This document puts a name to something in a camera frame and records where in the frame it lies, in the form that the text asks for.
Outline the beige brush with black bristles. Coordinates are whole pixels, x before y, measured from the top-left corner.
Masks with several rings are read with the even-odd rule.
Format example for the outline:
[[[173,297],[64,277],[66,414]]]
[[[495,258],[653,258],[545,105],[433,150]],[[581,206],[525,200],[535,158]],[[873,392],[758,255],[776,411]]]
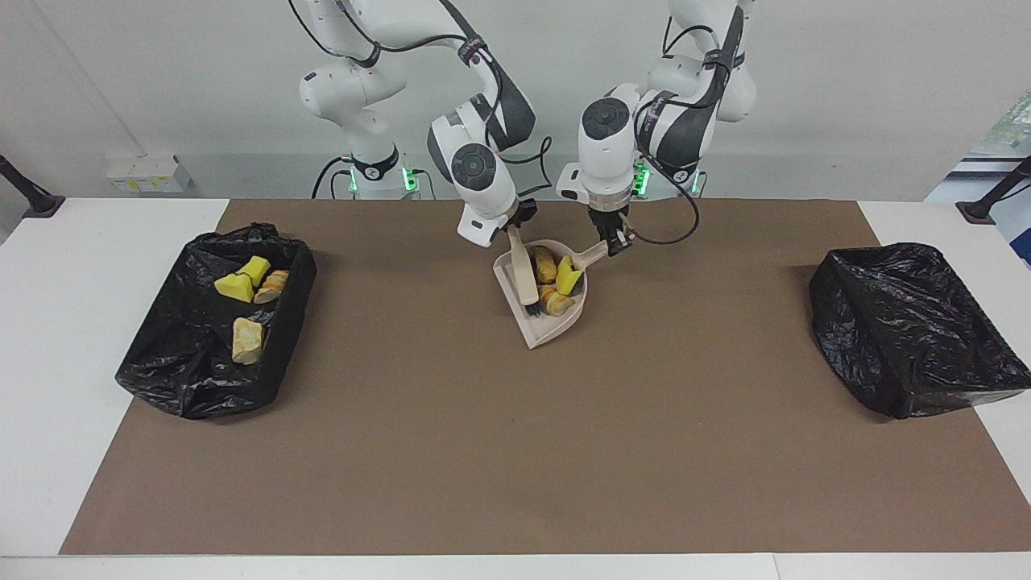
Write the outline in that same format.
[[[528,316],[538,317],[541,315],[542,309],[527,247],[520,239],[520,229],[516,225],[509,225],[506,234],[511,243],[513,286],[516,286],[519,302]]]

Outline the pale beige foam chunk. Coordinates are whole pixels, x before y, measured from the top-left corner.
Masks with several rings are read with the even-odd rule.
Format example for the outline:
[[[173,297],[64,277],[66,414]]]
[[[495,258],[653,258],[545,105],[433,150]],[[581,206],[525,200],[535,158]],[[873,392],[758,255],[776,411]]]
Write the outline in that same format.
[[[247,318],[236,318],[232,328],[231,359],[240,366],[253,366],[264,349],[264,327]]]
[[[567,309],[575,305],[573,297],[560,293],[555,285],[541,285],[537,289],[539,291],[541,308],[550,317],[560,317]]]

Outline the beige plastic dustpan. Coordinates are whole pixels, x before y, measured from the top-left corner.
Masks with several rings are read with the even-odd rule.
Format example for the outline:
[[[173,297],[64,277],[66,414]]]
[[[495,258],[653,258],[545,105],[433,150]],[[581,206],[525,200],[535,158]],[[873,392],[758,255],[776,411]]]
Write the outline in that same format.
[[[520,303],[518,289],[516,289],[516,272],[513,271],[511,252],[504,252],[494,261],[494,274],[509,304],[509,308],[511,308],[513,317],[516,317],[516,323],[520,328],[520,333],[523,335],[528,348],[534,349],[552,341],[557,335],[563,334],[566,330],[577,323],[583,313],[583,304],[585,304],[588,297],[589,276],[585,274],[586,269],[598,260],[606,258],[608,249],[607,243],[600,241],[583,250],[583,252],[575,252],[570,246],[547,238],[526,242],[525,246],[548,247],[559,258],[570,255],[574,269],[583,272],[578,289],[575,289],[571,295],[571,305],[566,311],[556,317],[548,316],[548,313],[531,316],[529,313],[526,313],[524,305]]]

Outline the striped orange bread piece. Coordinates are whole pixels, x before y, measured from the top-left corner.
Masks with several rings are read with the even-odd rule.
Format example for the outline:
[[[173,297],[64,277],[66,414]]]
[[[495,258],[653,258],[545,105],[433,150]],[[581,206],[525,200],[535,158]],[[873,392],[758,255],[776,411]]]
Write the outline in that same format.
[[[289,275],[290,271],[287,271],[287,269],[275,269],[275,271],[269,272],[263,280],[262,285],[258,289],[255,289],[253,304],[264,305],[278,300],[284,288],[286,288]]]

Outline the yellow sponge wedge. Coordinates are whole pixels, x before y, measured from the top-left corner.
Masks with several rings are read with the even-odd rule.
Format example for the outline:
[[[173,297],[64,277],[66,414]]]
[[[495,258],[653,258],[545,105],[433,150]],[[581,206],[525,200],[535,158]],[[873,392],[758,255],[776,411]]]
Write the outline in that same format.
[[[255,286],[253,279],[245,272],[232,272],[217,279],[213,283],[214,289],[222,296],[232,298],[241,302],[254,300]]]

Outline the right black trash bag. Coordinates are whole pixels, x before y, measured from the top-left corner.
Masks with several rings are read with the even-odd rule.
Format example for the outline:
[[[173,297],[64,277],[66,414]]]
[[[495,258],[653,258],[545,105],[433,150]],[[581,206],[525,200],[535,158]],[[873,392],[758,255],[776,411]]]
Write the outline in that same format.
[[[809,299],[818,349],[873,412],[931,417],[1031,393],[1031,368],[935,246],[832,250]]]

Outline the black trash bag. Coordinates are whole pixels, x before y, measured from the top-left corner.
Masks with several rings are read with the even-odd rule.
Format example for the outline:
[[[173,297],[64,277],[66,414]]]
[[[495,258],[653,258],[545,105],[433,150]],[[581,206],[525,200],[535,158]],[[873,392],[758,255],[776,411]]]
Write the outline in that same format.
[[[935,246],[832,250],[809,299],[818,349],[873,412],[931,417],[1031,393],[1031,368]]]
[[[269,304],[222,296],[213,283],[262,255],[290,271],[286,289]],[[269,223],[228,234],[202,234],[174,261],[149,311],[119,364],[115,381],[167,414],[207,419],[269,405],[298,344],[317,265],[312,250]],[[262,357],[253,366],[231,359],[236,318],[264,327]]]

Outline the left black trash bag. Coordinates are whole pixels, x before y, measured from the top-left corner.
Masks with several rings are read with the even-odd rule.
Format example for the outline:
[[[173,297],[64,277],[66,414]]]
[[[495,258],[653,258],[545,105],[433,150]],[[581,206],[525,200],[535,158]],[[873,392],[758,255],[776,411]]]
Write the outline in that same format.
[[[286,289],[269,304],[222,296],[213,283],[262,255],[290,271]],[[269,223],[228,234],[202,234],[174,261],[149,311],[119,364],[115,381],[167,414],[207,419],[269,405],[298,344],[317,265],[312,250]],[[236,318],[264,327],[262,357],[253,366],[231,359]]]

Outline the brown table mat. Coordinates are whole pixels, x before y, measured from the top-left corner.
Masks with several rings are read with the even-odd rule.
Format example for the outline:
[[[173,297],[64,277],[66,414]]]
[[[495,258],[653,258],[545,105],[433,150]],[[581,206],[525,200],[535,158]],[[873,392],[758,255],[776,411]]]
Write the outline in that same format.
[[[814,346],[809,279],[855,203],[703,201],[681,245],[588,271],[527,349],[445,201],[232,201],[317,278],[279,399],[133,403],[63,554],[1031,551],[973,410],[890,420]]]

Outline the black stand foot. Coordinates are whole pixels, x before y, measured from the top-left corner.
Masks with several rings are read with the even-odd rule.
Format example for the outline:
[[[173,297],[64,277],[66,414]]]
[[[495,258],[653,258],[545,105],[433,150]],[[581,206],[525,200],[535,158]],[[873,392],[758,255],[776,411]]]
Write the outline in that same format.
[[[52,194],[24,176],[4,155],[0,155],[0,175],[28,201],[29,208],[23,213],[25,219],[48,219],[66,201],[65,196]]]
[[[956,201],[954,206],[966,221],[973,225],[994,226],[991,210],[994,205],[1007,201],[1025,190],[1031,189],[1031,155],[1017,163],[1008,175],[1002,177],[994,187],[990,187],[977,201]]]

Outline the white wall socket box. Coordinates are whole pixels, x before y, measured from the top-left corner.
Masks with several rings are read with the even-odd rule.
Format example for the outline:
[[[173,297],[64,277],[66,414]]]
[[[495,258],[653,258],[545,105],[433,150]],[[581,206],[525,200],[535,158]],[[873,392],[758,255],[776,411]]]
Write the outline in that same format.
[[[119,193],[180,194],[194,183],[176,153],[110,160],[106,179]]]

